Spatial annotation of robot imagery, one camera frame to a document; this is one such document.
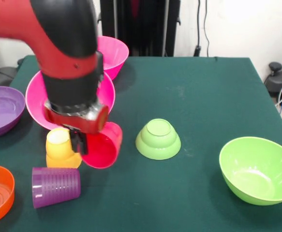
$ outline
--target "purple cup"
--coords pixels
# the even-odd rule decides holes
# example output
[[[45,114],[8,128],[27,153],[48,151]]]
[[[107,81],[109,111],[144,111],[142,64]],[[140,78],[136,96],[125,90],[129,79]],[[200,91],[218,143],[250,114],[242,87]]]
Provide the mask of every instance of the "purple cup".
[[[75,168],[33,168],[34,208],[78,198],[81,193],[79,171]]]

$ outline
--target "table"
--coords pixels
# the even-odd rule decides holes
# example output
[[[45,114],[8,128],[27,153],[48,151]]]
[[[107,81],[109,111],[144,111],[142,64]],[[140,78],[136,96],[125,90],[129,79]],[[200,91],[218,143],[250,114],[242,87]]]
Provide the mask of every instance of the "table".
[[[25,93],[38,71],[28,56],[12,83]],[[0,232],[279,232],[282,203],[260,207],[238,199],[219,168],[231,139],[259,136],[282,145],[282,120],[248,58],[128,58],[114,80],[110,121],[123,130],[117,162],[108,169],[80,167],[79,199],[34,209],[32,167],[45,166],[47,130],[25,111],[0,137],[0,165],[15,177],[15,203]],[[153,118],[167,119],[182,148],[150,160],[134,145]]]

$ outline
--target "magenta bowl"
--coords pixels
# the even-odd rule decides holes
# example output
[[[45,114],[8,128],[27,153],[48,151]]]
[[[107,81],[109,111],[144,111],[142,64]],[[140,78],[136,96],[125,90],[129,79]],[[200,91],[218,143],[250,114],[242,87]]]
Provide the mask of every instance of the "magenta bowl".
[[[108,106],[109,113],[111,112],[115,102],[115,88],[112,80],[105,73],[104,79],[100,83],[97,91],[97,96],[100,102]],[[43,114],[44,103],[47,99],[46,89],[43,82],[42,73],[39,71],[29,82],[26,90],[26,105],[31,117],[42,127],[52,130],[60,126],[48,122]]]
[[[98,51],[103,54],[104,72],[114,80],[128,58],[129,48],[118,39],[99,36]]]

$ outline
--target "green bowl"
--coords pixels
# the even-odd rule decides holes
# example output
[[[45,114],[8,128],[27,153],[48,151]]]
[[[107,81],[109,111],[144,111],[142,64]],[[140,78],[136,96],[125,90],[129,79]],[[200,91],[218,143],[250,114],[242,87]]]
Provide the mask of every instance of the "green bowl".
[[[139,132],[135,145],[145,157],[165,160],[180,150],[180,139],[172,125],[164,119],[153,119]]]
[[[263,138],[237,138],[222,148],[219,164],[229,188],[245,202],[282,202],[281,145]]]

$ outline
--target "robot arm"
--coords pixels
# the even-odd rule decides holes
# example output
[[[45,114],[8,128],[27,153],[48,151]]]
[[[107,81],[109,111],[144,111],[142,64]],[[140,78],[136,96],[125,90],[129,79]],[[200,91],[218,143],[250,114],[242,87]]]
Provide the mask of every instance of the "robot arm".
[[[83,154],[85,134],[101,130],[108,115],[96,96],[103,73],[96,28],[91,0],[0,0],[0,37],[31,47],[47,92],[45,117],[69,128]]]

